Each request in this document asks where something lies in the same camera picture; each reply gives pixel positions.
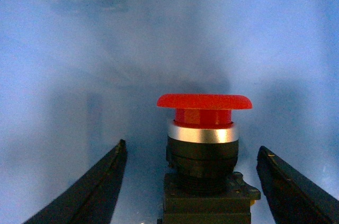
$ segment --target red button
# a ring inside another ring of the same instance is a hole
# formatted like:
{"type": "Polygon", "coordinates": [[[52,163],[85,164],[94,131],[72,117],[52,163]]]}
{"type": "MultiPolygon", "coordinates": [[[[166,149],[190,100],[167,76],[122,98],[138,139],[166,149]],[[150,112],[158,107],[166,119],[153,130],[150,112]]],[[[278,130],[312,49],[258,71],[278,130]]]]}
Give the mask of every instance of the red button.
{"type": "Polygon", "coordinates": [[[227,128],[231,111],[251,109],[251,101],[242,95],[165,94],[157,106],[176,109],[175,123],[182,127],[227,128]]]}

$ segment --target blue background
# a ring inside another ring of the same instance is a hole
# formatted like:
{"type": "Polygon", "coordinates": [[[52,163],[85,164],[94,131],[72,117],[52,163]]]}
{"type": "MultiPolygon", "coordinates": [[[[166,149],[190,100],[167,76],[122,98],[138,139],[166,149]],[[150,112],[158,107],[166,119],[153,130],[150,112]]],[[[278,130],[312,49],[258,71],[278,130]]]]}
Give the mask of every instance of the blue background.
{"type": "MultiPolygon", "coordinates": [[[[339,198],[339,0],[0,0],[0,222],[21,223],[120,138],[112,223],[162,212],[165,93],[242,94],[236,167],[265,145],[339,198]]],[[[266,198],[252,223],[274,223],[266,198]]]]}

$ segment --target silver ring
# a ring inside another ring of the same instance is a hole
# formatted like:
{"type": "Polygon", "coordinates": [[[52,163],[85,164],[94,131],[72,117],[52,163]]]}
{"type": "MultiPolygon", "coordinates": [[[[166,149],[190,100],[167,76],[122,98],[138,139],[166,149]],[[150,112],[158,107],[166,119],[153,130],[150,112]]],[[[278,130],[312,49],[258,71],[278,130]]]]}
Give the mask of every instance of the silver ring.
{"type": "Polygon", "coordinates": [[[228,129],[193,129],[176,126],[171,121],[169,123],[168,136],[179,141],[201,144],[230,143],[239,139],[234,123],[228,129]]]}

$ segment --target black mounting base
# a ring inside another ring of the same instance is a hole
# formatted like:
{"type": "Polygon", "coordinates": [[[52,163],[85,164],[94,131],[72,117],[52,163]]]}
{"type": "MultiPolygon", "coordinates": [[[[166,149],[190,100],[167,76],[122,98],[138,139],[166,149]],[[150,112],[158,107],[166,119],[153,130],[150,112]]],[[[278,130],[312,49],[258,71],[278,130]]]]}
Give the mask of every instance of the black mounting base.
{"type": "Polygon", "coordinates": [[[164,216],[158,224],[239,224],[251,223],[251,201],[260,191],[234,172],[226,179],[226,190],[218,195],[198,196],[178,188],[177,175],[166,174],[164,216]]]}

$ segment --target red button cap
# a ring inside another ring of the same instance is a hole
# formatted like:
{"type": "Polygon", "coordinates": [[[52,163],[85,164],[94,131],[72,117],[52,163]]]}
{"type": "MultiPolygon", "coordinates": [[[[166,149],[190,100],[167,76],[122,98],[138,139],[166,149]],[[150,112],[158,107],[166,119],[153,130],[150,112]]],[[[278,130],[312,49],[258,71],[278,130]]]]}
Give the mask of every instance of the red button cap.
{"type": "Polygon", "coordinates": [[[251,109],[251,101],[242,95],[165,94],[159,107],[176,109],[174,122],[178,126],[195,128],[227,128],[232,124],[233,109],[251,109]]]}

